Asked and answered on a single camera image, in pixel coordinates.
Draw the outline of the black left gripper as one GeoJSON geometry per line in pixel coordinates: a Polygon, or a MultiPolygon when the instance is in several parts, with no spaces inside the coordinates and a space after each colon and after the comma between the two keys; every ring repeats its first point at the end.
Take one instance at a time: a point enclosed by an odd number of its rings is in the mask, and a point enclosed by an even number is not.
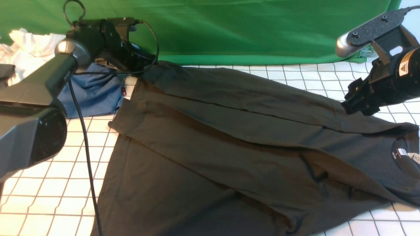
{"type": "MultiPolygon", "coordinates": [[[[156,35],[151,26],[145,21],[140,21],[140,24],[144,24],[149,28],[155,42],[157,42],[156,35]]],[[[142,50],[139,46],[133,45],[130,40],[122,40],[115,27],[108,22],[101,28],[101,33],[105,42],[105,48],[97,57],[97,64],[127,74],[142,73],[156,64],[158,53],[154,55],[150,54],[142,50]]]]}

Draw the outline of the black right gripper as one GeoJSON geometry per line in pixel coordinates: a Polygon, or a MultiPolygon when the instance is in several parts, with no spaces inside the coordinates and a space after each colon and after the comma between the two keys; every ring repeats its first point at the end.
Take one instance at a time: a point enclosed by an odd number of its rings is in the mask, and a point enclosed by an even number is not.
{"type": "Polygon", "coordinates": [[[373,70],[364,80],[355,80],[348,85],[341,105],[348,115],[361,112],[364,116],[372,116],[380,107],[392,105],[392,75],[387,70],[373,70]]]}

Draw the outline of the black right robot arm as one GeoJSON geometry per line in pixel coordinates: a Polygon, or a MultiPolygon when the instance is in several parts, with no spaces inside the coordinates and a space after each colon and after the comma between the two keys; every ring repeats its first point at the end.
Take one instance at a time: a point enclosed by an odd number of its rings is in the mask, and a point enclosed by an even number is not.
{"type": "Polygon", "coordinates": [[[420,48],[396,54],[389,63],[375,59],[366,79],[359,78],[348,85],[345,101],[341,103],[346,114],[361,112],[364,116],[372,116],[381,107],[419,98],[419,64],[420,48]]]}

